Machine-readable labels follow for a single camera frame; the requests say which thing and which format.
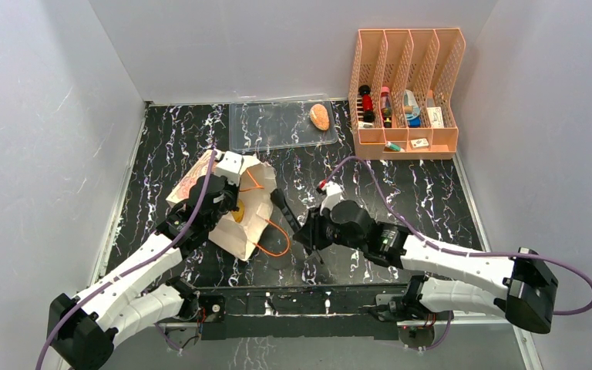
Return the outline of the printed white paper bag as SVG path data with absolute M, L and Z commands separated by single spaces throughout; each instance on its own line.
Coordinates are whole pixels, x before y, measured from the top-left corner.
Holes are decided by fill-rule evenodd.
M 188 193 L 190 188 L 201 176 L 205 176 L 205 186 L 208 178 L 214 174 L 215 159 L 220 150 L 206 150 L 200 159 L 180 179 L 166 198 L 171 206 L 166 219 L 159 222 L 156 232 L 169 239 L 179 235 L 193 210 L 188 207 Z M 217 225 L 192 224 L 189 230 L 180 238 L 177 247 L 184 254 L 197 248 L 197 243 L 209 240 L 236 258 L 247 261 L 259 245 L 264 230 L 274 223 L 271 221 L 274 205 L 270 194 L 277 189 L 274 168 L 255 156 L 242 155 L 244 164 L 240 179 L 238 199 L 245 206 L 243 221 L 238 224 L 230 213 L 224 215 Z

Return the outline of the clear plastic tray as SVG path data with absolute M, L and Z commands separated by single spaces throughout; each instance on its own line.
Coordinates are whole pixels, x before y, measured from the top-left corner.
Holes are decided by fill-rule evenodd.
M 315 127 L 311 107 L 321 104 L 328 112 L 327 130 Z M 329 145 L 338 141 L 331 100 L 323 93 L 231 103 L 229 149 L 237 153 Z

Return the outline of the oval brown fake bread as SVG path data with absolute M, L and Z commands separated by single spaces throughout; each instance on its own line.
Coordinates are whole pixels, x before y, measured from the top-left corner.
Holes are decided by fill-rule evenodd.
M 327 131 L 330 127 L 328 110 L 320 103 L 314 104 L 309 111 L 311 123 L 320 131 Z

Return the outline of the yellow fake bread slice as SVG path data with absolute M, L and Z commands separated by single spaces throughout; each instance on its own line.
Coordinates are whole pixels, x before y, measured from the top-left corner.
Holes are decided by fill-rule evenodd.
M 240 224 L 243 221 L 245 215 L 245 206 L 241 199 L 237 200 L 237 206 L 231 211 L 231 214 L 236 223 Z

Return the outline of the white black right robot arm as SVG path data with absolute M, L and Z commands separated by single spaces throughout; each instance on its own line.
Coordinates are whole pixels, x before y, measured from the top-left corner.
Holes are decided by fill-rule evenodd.
M 308 254 L 336 244 L 361 251 L 373 264 L 420 272 L 391 307 L 399 318 L 466 311 L 505 318 L 537 334 L 551 330 L 558 280 L 535 251 L 522 248 L 512 256 L 490 257 L 419 237 L 409 227 L 375 220 L 353 200 L 343 199 L 333 184 L 322 204 L 308 209 L 303 224 L 281 190 L 273 190 L 270 199 Z

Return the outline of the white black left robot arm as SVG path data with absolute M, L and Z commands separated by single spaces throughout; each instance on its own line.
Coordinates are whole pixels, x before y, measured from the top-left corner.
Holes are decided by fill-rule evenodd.
M 59 295 L 49 307 L 48 334 L 37 367 L 53 348 L 73 369 L 99 369 L 120 343 L 145 327 L 175 316 L 181 321 L 195 318 L 200 302 L 189 284 L 142 291 L 207 241 L 246 247 L 259 240 L 271 223 L 271 201 L 279 193 L 272 173 L 242 189 L 242 180 L 250 177 L 200 177 L 189 197 L 175 203 L 127 260 L 74 296 Z

